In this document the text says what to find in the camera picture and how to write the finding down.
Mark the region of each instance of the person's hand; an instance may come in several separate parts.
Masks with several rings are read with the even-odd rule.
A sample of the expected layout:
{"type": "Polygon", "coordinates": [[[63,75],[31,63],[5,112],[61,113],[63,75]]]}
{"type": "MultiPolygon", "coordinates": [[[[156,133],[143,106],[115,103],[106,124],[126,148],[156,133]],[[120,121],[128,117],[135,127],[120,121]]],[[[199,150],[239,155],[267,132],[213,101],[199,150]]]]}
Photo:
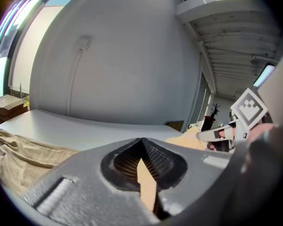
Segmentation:
{"type": "MultiPolygon", "coordinates": [[[[271,123],[263,123],[256,125],[250,130],[248,141],[253,141],[257,139],[264,131],[271,130],[274,126],[275,125],[271,123]]],[[[236,128],[233,128],[233,137],[235,137],[235,134],[236,134],[236,128]]],[[[219,135],[220,137],[225,137],[225,131],[224,130],[220,131],[219,135]]]]}

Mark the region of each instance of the ceiling beam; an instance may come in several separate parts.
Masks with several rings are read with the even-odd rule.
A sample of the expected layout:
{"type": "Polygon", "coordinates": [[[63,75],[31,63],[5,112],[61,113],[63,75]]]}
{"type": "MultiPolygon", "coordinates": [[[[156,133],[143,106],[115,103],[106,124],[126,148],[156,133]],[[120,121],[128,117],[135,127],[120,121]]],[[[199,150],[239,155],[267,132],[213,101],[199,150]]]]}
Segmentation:
{"type": "Polygon", "coordinates": [[[262,42],[266,44],[277,44],[278,39],[269,37],[268,34],[257,34],[256,36],[251,34],[245,34],[245,35],[228,35],[227,33],[222,33],[220,35],[217,35],[215,37],[207,37],[204,38],[203,41],[205,43],[209,42],[243,42],[243,41],[254,41],[254,42],[262,42]]]}
{"type": "Polygon", "coordinates": [[[261,71],[260,69],[257,69],[256,67],[244,67],[244,68],[239,68],[239,67],[229,67],[229,68],[221,68],[218,65],[213,65],[214,71],[224,71],[224,72],[236,72],[236,73],[257,73],[257,71],[261,71]]]}
{"type": "Polygon", "coordinates": [[[225,99],[232,100],[232,101],[233,101],[233,104],[234,104],[234,102],[240,97],[240,96],[238,96],[238,97],[230,96],[230,95],[226,95],[226,94],[223,94],[223,93],[218,93],[217,96],[218,96],[218,97],[225,98],[225,99]]]}
{"type": "Polygon", "coordinates": [[[216,64],[216,63],[212,63],[213,68],[220,68],[220,69],[227,69],[227,70],[231,70],[231,69],[249,69],[249,70],[253,70],[253,69],[257,69],[257,70],[261,70],[262,68],[256,68],[254,66],[251,65],[226,65],[226,64],[216,64]]]}
{"type": "Polygon", "coordinates": [[[264,37],[266,40],[277,40],[279,37],[278,33],[260,33],[260,32],[222,32],[222,33],[212,33],[203,35],[203,40],[207,41],[212,38],[218,37],[228,37],[228,36],[244,36],[244,37],[254,37],[261,38],[264,37]]]}
{"type": "Polygon", "coordinates": [[[217,91],[221,92],[224,91],[226,93],[235,93],[235,92],[241,92],[244,91],[245,87],[241,87],[241,88],[235,88],[235,89],[229,89],[226,87],[217,87],[217,91]]]}
{"type": "Polygon", "coordinates": [[[204,77],[206,78],[207,82],[208,82],[208,87],[211,90],[211,93],[216,94],[216,83],[215,83],[215,77],[214,77],[214,71],[213,71],[213,67],[211,64],[211,61],[209,59],[208,56],[208,52],[201,40],[201,36],[199,35],[199,33],[197,32],[197,30],[195,29],[195,27],[190,24],[190,23],[186,23],[185,28],[187,30],[187,32],[190,35],[190,38],[192,40],[192,42],[196,43],[202,56],[203,59],[205,61],[204,66],[202,68],[202,72],[204,74],[204,77]]]}
{"type": "Polygon", "coordinates": [[[253,66],[252,63],[250,62],[252,57],[227,57],[223,56],[220,58],[216,58],[215,56],[210,56],[212,63],[216,65],[237,65],[237,66],[253,66]]]}
{"type": "Polygon", "coordinates": [[[252,81],[252,79],[249,80],[249,79],[246,79],[246,78],[237,79],[236,77],[230,76],[230,75],[227,75],[227,76],[216,75],[216,81],[220,81],[222,79],[225,80],[225,81],[232,80],[233,82],[244,82],[245,84],[248,84],[250,81],[252,81]]]}
{"type": "Polygon", "coordinates": [[[238,91],[224,91],[224,90],[218,90],[218,94],[228,94],[229,96],[235,96],[235,95],[239,95],[241,96],[241,92],[238,91]]]}
{"type": "Polygon", "coordinates": [[[211,60],[215,60],[216,63],[222,61],[230,61],[230,63],[238,64],[238,65],[249,65],[250,60],[252,59],[251,55],[234,55],[234,54],[218,54],[218,55],[210,55],[211,60]]]}
{"type": "Polygon", "coordinates": [[[187,0],[177,5],[176,16],[183,24],[226,12],[255,11],[270,13],[264,0],[187,0]]]}
{"type": "Polygon", "coordinates": [[[251,81],[257,78],[255,75],[240,75],[234,73],[214,73],[215,77],[218,78],[233,78],[235,80],[246,80],[251,81]]]}
{"type": "Polygon", "coordinates": [[[237,89],[240,89],[240,88],[245,88],[247,87],[245,84],[240,84],[240,83],[231,83],[231,82],[228,82],[228,81],[218,81],[216,83],[216,86],[224,86],[224,87],[233,87],[233,88],[237,88],[237,89]]]}
{"type": "Polygon", "coordinates": [[[228,86],[232,86],[233,84],[236,85],[236,86],[241,86],[241,87],[249,87],[251,86],[250,84],[246,83],[246,82],[243,82],[243,81],[235,81],[235,80],[225,80],[225,81],[216,81],[216,83],[226,83],[228,84],[228,86]]]}
{"type": "Polygon", "coordinates": [[[278,49],[273,57],[274,60],[280,61],[283,56],[283,35],[279,38],[278,49]]]}
{"type": "Polygon", "coordinates": [[[233,74],[236,76],[253,76],[255,74],[260,73],[260,70],[254,71],[254,68],[252,70],[239,70],[239,69],[223,69],[223,68],[218,68],[218,67],[213,67],[214,74],[216,73],[225,73],[225,74],[233,74]]]}
{"type": "Polygon", "coordinates": [[[205,31],[205,30],[213,30],[213,29],[220,29],[224,30],[227,28],[246,28],[245,30],[247,31],[248,28],[256,28],[260,30],[268,30],[268,31],[273,31],[273,32],[280,32],[279,28],[277,26],[273,26],[272,24],[259,24],[259,23],[243,23],[243,22],[238,22],[238,23],[224,23],[224,24],[212,24],[212,25],[207,25],[207,26],[200,26],[199,31],[205,31]]]}
{"type": "Polygon", "coordinates": [[[206,46],[213,47],[238,47],[238,48],[254,48],[259,50],[277,50],[277,44],[264,43],[260,41],[247,41],[247,40],[236,40],[236,41],[208,41],[205,42],[206,46]]]}
{"type": "Polygon", "coordinates": [[[218,81],[217,84],[219,83],[224,83],[228,87],[236,86],[237,88],[247,88],[250,86],[249,84],[245,84],[245,83],[237,82],[237,81],[218,81]]]}
{"type": "Polygon", "coordinates": [[[251,53],[244,53],[244,52],[239,52],[239,51],[234,51],[231,49],[220,49],[220,48],[211,48],[208,49],[208,53],[210,56],[212,55],[245,55],[248,57],[251,57],[251,53]]]}
{"type": "Polygon", "coordinates": [[[210,53],[211,50],[220,50],[235,54],[249,54],[249,55],[261,55],[261,56],[271,56],[274,55],[275,50],[267,49],[267,48],[261,48],[261,47],[252,47],[252,46],[231,46],[231,45],[224,45],[224,46],[206,46],[208,53],[210,53]]]}

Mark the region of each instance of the beige cloth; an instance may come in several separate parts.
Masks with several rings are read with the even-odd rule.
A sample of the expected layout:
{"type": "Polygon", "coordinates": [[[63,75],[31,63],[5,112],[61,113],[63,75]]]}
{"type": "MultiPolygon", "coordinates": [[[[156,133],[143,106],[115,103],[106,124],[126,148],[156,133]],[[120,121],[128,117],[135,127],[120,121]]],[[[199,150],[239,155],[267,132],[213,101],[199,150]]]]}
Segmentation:
{"type": "Polygon", "coordinates": [[[199,141],[196,138],[196,133],[198,132],[201,132],[199,127],[193,126],[190,129],[188,129],[185,133],[183,133],[181,136],[169,138],[166,140],[166,142],[192,149],[205,150],[207,149],[208,142],[199,141]]]}
{"type": "Polygon", "coordinates": [[[0,130],[0,179],[21,195],[50,169],[78,152],[0,130]]]}

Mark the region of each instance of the light fixture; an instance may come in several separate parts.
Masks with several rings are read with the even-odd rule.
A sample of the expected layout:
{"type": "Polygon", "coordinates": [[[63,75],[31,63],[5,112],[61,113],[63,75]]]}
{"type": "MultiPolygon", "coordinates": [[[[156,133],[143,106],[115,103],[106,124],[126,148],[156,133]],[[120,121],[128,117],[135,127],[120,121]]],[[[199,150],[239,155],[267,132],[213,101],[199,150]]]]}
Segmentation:
{"type": "Polygon", "coordinates": [[[264,71],[260,74],[259,78],[255,81],[254,86],[259,87],[269,77],[274,69],[275,67],[273,65],[267,65],[264,71]]]}

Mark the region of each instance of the white wall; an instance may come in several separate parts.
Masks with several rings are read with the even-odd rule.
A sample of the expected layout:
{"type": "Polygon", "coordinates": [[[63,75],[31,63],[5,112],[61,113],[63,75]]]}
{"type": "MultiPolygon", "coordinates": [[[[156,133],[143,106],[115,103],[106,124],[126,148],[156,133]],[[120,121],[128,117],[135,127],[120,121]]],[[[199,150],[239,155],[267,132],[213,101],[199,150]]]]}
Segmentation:
{"type": "Polygon", "coordinates": [[[81,35],[92,38],[75,72],[70,115],[162,125],[186,120],[199,51],[175,17],[180,0],[71,0],[37,52],[31,107],[67,114],[70,74],[81,35]]]}
{"type": "Polygon", "coordinates": [[[29,93],[33,60],[49,25],[63,6],[44,7],[32,22],[19,48],[12,77],[12,89],[29,93]]]}
{"type": "Polygon", "coordinates": [[[221,124],[226,125],[230,122],[231,106],[235,103],[235,101],[214,96],[213,102],[210,103],[206,115],[210,116],[212,114],[211,109],[214,110],[215,107],[213,106],[213,104],[216,103],[220,105],[220,107],[218,108],[218,115],[215,115],[214,117],[216,121],[213,123],[212,129],[219,127],[221,124]]]}

